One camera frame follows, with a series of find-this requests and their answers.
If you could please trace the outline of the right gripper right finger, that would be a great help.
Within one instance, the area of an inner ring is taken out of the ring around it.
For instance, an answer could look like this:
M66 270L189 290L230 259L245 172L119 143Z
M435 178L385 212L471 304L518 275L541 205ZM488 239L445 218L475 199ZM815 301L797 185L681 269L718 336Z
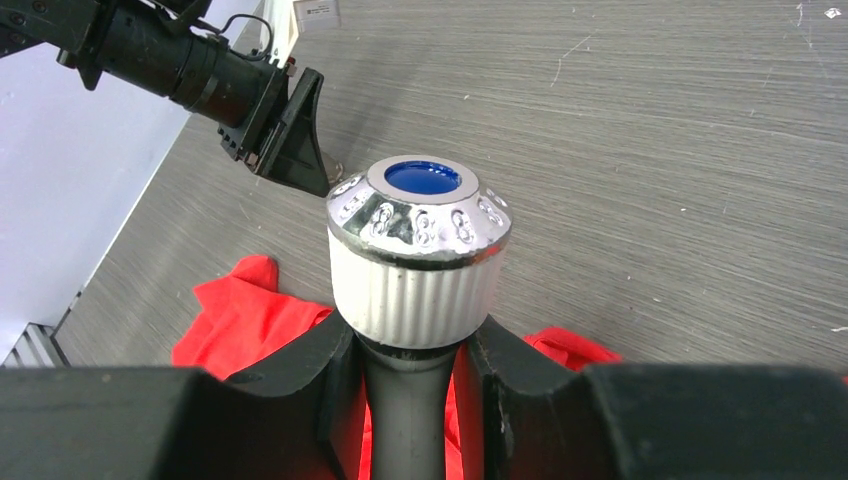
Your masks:
M549 359L493 319L463 348L469 479L843 479L847 387L786 365Z

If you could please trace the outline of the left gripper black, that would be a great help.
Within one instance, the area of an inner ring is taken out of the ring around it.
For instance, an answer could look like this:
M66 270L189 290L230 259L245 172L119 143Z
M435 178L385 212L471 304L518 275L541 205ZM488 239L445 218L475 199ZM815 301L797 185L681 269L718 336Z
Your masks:
M210 5L59 1L57 60L89 91L107 73L218 122L223 148L255 175L324 198L331 186L316 120L324 76L305 68L286 102L268 53L234 50L226 30L205 21Z

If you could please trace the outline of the white faucet with chrome head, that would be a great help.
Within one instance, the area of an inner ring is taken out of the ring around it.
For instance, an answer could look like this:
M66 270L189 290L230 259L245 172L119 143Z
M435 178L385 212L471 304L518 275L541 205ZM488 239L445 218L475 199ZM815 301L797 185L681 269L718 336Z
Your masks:
M335 307L364 354L370 475L442 479L453 365L492 308L510 206L459 162L401 155L333 187L326 211Z

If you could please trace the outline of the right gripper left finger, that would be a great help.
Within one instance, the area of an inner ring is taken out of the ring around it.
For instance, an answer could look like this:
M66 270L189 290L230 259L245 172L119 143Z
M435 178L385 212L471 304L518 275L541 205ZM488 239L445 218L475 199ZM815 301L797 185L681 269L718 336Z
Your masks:
M219 380L195 368L1 373L5 479L353 479L364 393L332 314Z

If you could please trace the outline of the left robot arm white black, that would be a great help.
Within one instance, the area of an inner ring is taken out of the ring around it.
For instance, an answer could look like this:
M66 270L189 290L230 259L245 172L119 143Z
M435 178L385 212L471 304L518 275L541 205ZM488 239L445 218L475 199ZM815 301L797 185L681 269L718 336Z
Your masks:
M234 50L207 23L208 1L24 0L1 3L1 54L41 43L78 71L85 88L108 73L218 124L221 146L254 175L325 197L342 166L317 136L324 77L271 47Z

